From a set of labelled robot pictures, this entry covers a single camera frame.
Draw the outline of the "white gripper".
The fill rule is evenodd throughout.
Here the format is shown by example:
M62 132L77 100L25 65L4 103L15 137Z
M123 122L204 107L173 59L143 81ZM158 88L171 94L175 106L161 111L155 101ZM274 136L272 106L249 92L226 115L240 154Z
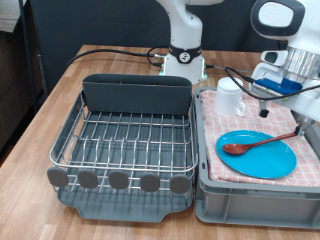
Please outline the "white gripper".
M302 84L302 93L298 93L294 96L289 96L286 98L284 98L283 94L281 94L279 91L273 90L270 87L261 86L256 83L251 85L252 93L269 99L272 97L277 97L275 103L283 105L305 116L304 118L297 118L297 127L295 129L295 134L297 136L303 136L306 130L311 127L315 121L320 121L320 80L316 76L300 76L271 64L260 63L254 69L252 78L254 80L270 80L275 82L277 87L280 87L284 78ZM269 110L267 109L266 102L260 100L259 116L266 118L268 113Z

